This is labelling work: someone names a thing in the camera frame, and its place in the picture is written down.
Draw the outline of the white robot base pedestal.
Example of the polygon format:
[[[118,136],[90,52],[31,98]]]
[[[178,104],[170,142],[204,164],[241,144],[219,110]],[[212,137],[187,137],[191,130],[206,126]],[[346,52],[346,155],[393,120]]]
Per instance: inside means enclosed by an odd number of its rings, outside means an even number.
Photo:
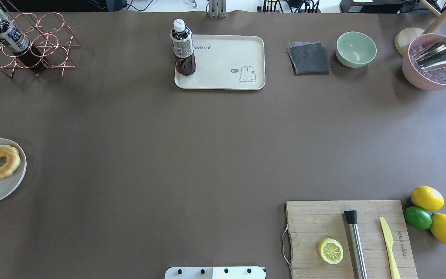
[[[172,267],[165,272],[165,279],[266,279],[265,267]]]

